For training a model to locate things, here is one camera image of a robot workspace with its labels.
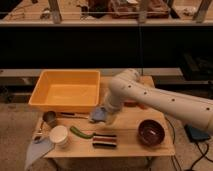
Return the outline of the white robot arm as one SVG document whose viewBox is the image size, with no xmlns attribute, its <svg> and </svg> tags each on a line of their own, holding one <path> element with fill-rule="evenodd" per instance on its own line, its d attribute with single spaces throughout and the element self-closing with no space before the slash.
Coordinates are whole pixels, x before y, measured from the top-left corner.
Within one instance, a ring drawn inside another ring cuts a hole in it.
<svg viewBox="0 0 213 171">
<path fill-rule="evenodd" d="M 135 69 L 111 78 L 103 102 L 108 114 L 119 112 L 130 99 L 213 135 L 213 100 L 145 86 L 139 79 Z"/>
</svg>

